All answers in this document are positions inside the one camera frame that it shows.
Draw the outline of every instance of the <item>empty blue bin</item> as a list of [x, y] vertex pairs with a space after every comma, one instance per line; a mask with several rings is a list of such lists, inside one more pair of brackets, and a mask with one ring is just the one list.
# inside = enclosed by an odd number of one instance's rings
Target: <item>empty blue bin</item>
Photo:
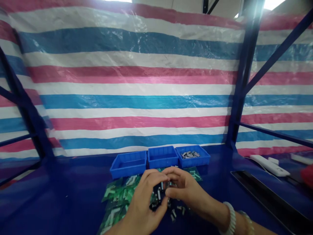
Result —
[[[179, 156], [179, 162], [181, 163], [182, 168], [207, 165], [210, 162], [211, 156], [200, 145], [177, 147], [176, 151]], [[183, 159], [182, 154], [188, 151], [196, 151], [198, 154], [200, 154], [200, 157]]]
[[178, 155], [173, 146], [148, 149], [149, 168], [161, 168], [178, 164]]
[[113, 179], [141, 174], [146, 170], [147, 151], [123, 153], [116, 156], [110, 172]]

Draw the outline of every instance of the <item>white beaded bracelet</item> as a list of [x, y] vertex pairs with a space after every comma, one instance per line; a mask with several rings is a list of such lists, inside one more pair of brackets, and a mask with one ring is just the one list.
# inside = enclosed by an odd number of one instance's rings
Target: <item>white beaded bracelet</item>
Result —
[[234, 235], [235, 228], [236, 228], [236, 214], [235, 214], [235, 210], [234, 210], [234, 208], [232, 207], [232, 205], [229, 202], [223, 202], [223, 204], [225, 204], [229, 208], [229, 211], [230, 211], [230, 214], [231, 214], [231, 219], [230, 219], [229, 227], [228, 227], [226, 233], [221, 232], [221, 230], [219, 230], [219, 233], [221, 235]]
[[244, 218], [246, 219], [246, 222], [248, 224], [248, 235], [254, 235], [254, 227], [253, 227], [253, 223], [252, 223], [252, 220], [250, 219], [250, 217], [244, 211], [238, 211], [238, 213], [243, 215]]

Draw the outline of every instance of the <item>blue stripe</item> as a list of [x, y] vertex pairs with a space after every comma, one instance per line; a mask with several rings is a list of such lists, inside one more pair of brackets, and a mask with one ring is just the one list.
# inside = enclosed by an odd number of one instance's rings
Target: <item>blue stripe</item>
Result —
[[[290, 131], [277, 131], [283, 134], [291, 135], [301, 139], [313, 139], [313, 130], [290, 130]], [[262, 132], [239, 132], [237, 142], [242, 141], [257, 141], [257, 140], [277, 140], [281, 139], [272, 135]]]
[[154, 147], [168, 144], [207, 144], [223, 143], [226, 134], [218, 135], [152, 135], [123, 136], [111, 139], [77, 138], [61, 139], [64, 149], [120, 149], [128, 146]]
[[[17, 75], [28, 76], [25, 65], [21, 58], [12, 55], [6, 55], [9, 64]], [[0, 77], [7, 77], [2, 63], [0, 63]]]
[[0, 119], [0, 133], [25, 131], [26, 126], [21, 117]]
[[[254, 61], [267, 61], [279, 45], [257, 45]], [[278, 59], [280, 61], [307, 61], [313, 60], [313, 44], [292, 44], [291, 47]]]
[[[280, 132], [304, 139], [313, 139], [313, 130], [292, 130]], [[225, 142], [225, 137], [226, 134], [122, 136], [111, 139], [61, 139], [60, 143], [64, 149], [120, 149], [129, 146], [154, 147], [168, 144], [219, 144]], [[279, 138], [261, 132], [240, 132], [237, 137], [238, 142], [276, 139]]]
[[247, 95], [245, 106], [313, 105], [313, 95]]
[[22, 53], [52, 54], [129, 51], [176, 54], [213, 59], [239, 59], [240, 43], [185, 40], [162, 33], [135, 33], [116, 28], [60, 29], [43, 33], [19, 32]]
[[199, 96], [115, 96], [115, 95], [41, 95], [46, 109], [135, 108], [178, 109], [229, 107], [229, 95]]
[[[46, 109], [135, 108], [181, 109], [230, 107], [229, 95], [118, 96], [41, 95]], [[247, 95], [245, 106], [313, 105], [313, 95]]]

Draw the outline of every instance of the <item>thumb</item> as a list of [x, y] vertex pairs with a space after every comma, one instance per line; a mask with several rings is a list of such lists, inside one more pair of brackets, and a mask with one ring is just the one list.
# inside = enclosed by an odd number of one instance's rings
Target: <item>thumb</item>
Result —
[[168, 188], [165, 191], [165, 194], [167, 197], [185, 200], [186, 199], [186, 189], [180, 189], [180, 188]]

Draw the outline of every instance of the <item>hand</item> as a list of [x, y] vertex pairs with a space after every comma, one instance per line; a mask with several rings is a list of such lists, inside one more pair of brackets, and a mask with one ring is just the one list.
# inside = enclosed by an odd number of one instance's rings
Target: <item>hand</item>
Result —
[[169, 178], [156, 169], [146, 170], [136, 187], [125, 218], [117, 223], [108, 234], [146, 235], [152, 233], [160, 224], [166, 210], [168, 197], [153, 212], [149, 209], [153, 187], [169, 181]]
[[166, 189], [166, 196], [182, 200], [195, 213], [210, 221], [210, 208], [218, 201], [208, 195], [187, 171], [177, 167], [169, 167], [164, 169], [162, 173], [177, 184], [177, 188]]

